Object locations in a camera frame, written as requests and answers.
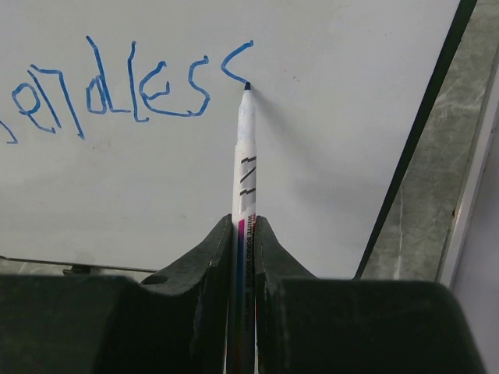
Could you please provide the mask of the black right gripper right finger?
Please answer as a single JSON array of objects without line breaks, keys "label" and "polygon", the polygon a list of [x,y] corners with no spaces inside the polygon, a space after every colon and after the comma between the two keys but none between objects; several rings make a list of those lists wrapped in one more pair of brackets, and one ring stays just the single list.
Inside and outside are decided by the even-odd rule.
[{"label": "black right gripper right finger", "polygon": [[268,220],[255,234],[261,373],[483,373],[462,309],[443,285],[311,274]]}]

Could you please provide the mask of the white whiteboard marker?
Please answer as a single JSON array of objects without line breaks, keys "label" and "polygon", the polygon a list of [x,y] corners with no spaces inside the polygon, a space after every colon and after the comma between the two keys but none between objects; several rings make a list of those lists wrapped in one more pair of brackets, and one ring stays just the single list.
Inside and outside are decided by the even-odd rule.
[{"label": "white whiteboard marker", "polygon": [[232,264],[228,299],[227,373],[255,370],[254,231],[256,228],[256,107],[249,82],[239,105],[232,195]]}]

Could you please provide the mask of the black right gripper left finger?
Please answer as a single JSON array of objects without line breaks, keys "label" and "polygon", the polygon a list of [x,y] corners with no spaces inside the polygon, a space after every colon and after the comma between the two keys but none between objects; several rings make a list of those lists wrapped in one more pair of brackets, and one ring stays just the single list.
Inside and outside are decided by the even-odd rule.
[{"label": "black right gripper left finger", "polygon": [[232,223],[141,282],[1,277],[4,373],[220,373]]}]

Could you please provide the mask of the white whiteboard with black frame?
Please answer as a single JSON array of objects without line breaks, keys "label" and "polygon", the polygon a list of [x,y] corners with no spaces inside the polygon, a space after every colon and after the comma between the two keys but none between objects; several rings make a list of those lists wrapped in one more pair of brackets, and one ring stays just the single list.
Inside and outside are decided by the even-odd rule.
[{"label": "white whiteboard with black frame", "polygon": [[4,1],[1,254],[157,270],[232,205],[245,83],[257,213],[354,275],[472,1]]}]

